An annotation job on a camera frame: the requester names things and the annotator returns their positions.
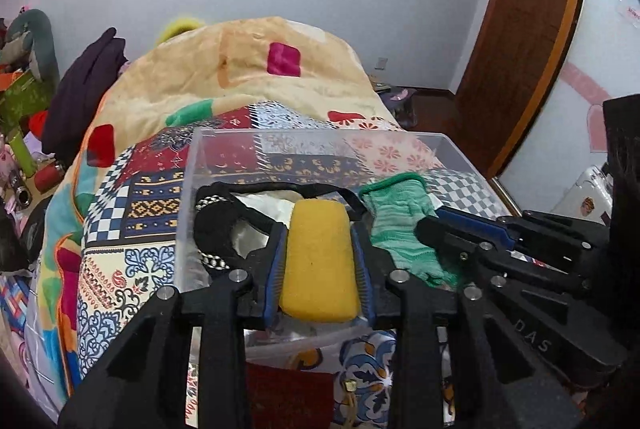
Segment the red velvet pouch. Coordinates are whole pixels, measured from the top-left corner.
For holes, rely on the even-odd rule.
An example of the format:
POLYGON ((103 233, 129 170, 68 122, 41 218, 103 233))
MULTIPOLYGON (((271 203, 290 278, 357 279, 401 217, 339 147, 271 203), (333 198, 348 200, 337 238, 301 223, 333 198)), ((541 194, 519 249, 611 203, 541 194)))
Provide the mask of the red velvet pouch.
POLYGON ((253 428, 329 428, 334 415, 334 378, 247 363, 246 389, 253 428))

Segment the yellow sponge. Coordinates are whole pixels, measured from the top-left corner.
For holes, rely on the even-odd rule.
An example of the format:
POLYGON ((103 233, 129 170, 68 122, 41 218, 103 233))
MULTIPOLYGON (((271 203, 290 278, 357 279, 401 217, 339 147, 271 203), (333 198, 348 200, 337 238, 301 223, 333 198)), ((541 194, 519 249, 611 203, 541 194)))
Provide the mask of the yellow sponge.
POLYGON ((286 239, 280 308, 306 322, 345 323, 358 316, 350 220, 341 203, 295 204, 286 239))

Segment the green knitted cloth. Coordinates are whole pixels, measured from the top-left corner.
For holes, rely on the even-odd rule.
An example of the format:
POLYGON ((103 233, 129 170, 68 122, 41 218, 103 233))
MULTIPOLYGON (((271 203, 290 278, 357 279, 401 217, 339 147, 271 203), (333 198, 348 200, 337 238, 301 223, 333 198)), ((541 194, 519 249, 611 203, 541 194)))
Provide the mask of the green knitted cloth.
POLYGON ((404 172, 370 183, 360 189, 359 198, 373 218, 371 243, 387 250, 396 267, 433 287, 458 287, 457 275, 445 270, 436 251, 414 234, 418 223, 425 217, 435 217, 436 210, 420 175, 404 172))

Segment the white suitcase with stickers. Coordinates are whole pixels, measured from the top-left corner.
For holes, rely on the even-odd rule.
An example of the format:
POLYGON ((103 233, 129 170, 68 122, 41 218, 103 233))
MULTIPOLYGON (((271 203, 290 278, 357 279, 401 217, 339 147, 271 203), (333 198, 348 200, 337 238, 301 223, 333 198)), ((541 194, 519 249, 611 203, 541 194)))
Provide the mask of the white suitcase with stickers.
POLYGON ((612 177, 597 166, 588 167, 565 192, 552 214, 597 222, 608 227, 613 208, 612 177))

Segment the grey purple backpack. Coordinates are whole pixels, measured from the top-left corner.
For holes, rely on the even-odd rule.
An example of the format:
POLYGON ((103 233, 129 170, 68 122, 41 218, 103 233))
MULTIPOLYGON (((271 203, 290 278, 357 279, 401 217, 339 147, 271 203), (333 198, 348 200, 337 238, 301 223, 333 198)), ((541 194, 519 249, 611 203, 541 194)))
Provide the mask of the grey purple backpack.
POLYGON ((412 100, 415 94, 416 89, 404 87, 385 87, 378 91, 378 97, 390 114, 405 129, 411 129, 418 123, 412 100))

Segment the patchwork patterned tablecloth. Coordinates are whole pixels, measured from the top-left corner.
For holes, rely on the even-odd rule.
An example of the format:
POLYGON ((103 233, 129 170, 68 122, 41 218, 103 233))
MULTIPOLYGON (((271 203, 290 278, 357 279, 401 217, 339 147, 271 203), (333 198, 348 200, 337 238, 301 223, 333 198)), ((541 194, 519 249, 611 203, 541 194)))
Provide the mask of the patchwork patterned tablecloth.
MULTIPOLYGON (((265 101, 205 119, 204 127, 236 129, 398 128, 383 119, 333 114, 314 119, 265 101)), ((167 127, 130 146, 114 161, 90 205, 82 235, 77 299, 77 355, 87 374, 158 287, 175 284, 176 233, 186 157, 195 128, 167 127)), ((393 333, 359 322, 321 327, 280 319, 272 331, 246 336, 251 364, 314 371, 334 378, 329 428, 386 424, 395 349, 393 333), (357 382, 357 418, 346 425, 343 381, 357 382)))

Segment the clear plastic storage box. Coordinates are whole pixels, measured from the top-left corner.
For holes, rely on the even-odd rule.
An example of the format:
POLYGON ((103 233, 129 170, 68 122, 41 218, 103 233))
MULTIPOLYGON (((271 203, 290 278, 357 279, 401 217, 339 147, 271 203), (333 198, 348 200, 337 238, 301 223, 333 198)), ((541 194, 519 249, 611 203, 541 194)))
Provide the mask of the clear plastic storage box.
POLYGON ((175 284, 185 293, 212 282, 193 238, 196 193, 222 182, 239 197, 285 223, 295 201, 311 191, 338 200, 340 190, 394 175, 421 176, 435 206, 496 219, 500 198, 445 134, 361 129, 236 129, 198 127, 186 157, 176 233, 175 284))

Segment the black white patterned headband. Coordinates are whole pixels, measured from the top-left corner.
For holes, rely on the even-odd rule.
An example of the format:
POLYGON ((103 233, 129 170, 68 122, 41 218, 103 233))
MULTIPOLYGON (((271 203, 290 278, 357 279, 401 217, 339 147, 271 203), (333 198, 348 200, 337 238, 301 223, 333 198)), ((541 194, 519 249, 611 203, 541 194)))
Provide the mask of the black white patterned headband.
POLYGON ((361 220, 368 212, 359 197, 349 189, 331 184, 296 184, 290 182, 258 182, 228 184, 214 182, 201 186, 196 192, 193 238, 204 269, 212 279, 224 272, 247 268, 245 260, 232 244, 232 231, 239 222, 246 222, 258 232, 270 235, 276 220, 257 209, 244 205, 236 194, 292 191, 303 198, 317 198, 337 193, 350 207, 349 219, 361 220))

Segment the brown wooden door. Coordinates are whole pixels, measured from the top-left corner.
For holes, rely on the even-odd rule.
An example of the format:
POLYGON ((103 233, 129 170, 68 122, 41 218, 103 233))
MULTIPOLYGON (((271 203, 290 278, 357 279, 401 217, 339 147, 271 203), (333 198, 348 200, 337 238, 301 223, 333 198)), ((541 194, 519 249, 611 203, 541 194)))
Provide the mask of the brown wooden door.
POLYGON ((488 0, 454 102, 454 141, 492 178, 524 140, 559 73, 579 0, 488 0))

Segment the red cylinder tin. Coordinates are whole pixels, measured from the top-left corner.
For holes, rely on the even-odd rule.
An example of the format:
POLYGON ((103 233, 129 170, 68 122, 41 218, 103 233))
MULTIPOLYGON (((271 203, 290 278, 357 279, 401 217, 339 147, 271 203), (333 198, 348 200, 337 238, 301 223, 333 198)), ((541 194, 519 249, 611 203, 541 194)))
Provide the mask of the red cylinder tin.
POLYGON ((43 166, 34 175, 36 190, 44 194, 54 189, 64 179, 65 172, 64 165, 58 160, 43 166))

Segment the beige fleece blanket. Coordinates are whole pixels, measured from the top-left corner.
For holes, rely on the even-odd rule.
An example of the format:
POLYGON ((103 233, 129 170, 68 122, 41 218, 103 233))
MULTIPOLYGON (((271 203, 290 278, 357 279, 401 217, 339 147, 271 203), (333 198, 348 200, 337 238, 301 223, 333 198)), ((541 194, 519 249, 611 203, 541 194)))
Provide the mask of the beige fleece blanket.
POLYGON ((282 18, 203 26, 134 61, 108 89, 79 153, 51 197, 29 290, 25 343, 30 393, 56 417, 81 374, 77 299, 84 223, 116 158, 167 127, 273 101, 299 114, 396 120, 354 49, 320 28, 282 18))

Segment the dark purple garment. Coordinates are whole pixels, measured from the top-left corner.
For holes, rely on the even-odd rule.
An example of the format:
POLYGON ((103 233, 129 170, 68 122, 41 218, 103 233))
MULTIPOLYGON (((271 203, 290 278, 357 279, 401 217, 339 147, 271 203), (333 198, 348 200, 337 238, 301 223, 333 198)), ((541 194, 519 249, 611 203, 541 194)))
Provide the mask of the dark purple garment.
POLYGON ((126 63, 126 40, 108 28, 66 71, 47 110, 41 146, 66 167, 80 151, 104 93, 116 82, 126 63))

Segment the green cardboard box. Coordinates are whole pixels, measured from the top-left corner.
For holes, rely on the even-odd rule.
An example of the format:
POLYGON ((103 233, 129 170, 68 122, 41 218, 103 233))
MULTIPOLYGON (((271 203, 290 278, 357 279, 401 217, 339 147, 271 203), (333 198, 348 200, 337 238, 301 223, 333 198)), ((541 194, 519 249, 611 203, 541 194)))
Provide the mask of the green cardboard box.
POLYGON ((12 170, 21 169, 29 178, 36 172, 36 162, 26 144, 27 134, 21 123, 44 112, 53 98, 51 82, 39 80, 31 70, 22 74, 1 75, 1 183, 9 180, 12 170))

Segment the yellow round cushion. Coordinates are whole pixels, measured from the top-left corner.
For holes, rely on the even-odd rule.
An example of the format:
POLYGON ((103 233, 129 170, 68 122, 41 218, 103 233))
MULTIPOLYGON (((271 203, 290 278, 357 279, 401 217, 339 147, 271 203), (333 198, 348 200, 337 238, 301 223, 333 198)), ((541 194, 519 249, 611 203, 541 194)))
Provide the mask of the yellow round cushion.
POLYGON ((181 34, 192 32, 205 25, 205 23, 199 19, 191 18, 190 16, 180 16, 180 18, 174 19, 167 24, 155 41, 155 45, 159 46, 163 42, 171 40, 181 34))

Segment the grey green plush toy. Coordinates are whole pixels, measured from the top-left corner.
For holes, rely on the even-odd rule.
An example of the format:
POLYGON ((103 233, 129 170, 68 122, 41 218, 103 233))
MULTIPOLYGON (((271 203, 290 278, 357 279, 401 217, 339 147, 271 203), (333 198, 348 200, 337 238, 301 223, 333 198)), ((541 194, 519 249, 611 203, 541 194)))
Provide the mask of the grey green plush toy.
POLYGON ((53 87, 60 83, 51 23, 38 9, 17 15, 6 31, 6 42, 1 48, 2 65, 26 63, 29 71, 53 87))

